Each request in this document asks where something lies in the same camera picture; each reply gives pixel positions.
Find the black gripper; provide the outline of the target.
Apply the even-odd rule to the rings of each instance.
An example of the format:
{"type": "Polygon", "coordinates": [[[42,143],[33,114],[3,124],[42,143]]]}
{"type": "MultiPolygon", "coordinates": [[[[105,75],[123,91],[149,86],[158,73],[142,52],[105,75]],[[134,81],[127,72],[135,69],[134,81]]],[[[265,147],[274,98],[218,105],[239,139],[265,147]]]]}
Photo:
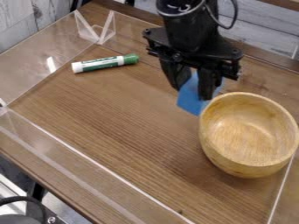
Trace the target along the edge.
{"type": "Polygon", "coordinates": [[[143,37],[149,42],[149,54],[159,58],[163,73],[177,91],[193,77],[190,67],[201,68],[198,91],[205,101],[213,99],[214,91],[222,84],[222,76],[233,80],[239,78],[243,52],[218,33],[193,52],[171,46],[165,27],[145,29],[143,37]],[[214,66],[218,71],[205,68],[209,66],[214,66]]]}

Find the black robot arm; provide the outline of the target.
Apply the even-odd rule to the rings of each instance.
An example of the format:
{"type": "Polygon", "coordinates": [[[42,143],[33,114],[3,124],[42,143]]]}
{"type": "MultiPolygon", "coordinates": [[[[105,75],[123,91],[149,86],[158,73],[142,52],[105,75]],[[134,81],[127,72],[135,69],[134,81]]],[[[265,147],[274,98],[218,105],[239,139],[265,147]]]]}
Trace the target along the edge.
{"type": "Polygon", "coordinates": [[[225,78],[239,78],[243,52],[219,32],[234,25],[219,21],[219,0],[157,0],[157,10],[163,26],[143,30],[147,51],[173,88],[182,89],[198,71],[198,96],[209,100],[225,78]]]}

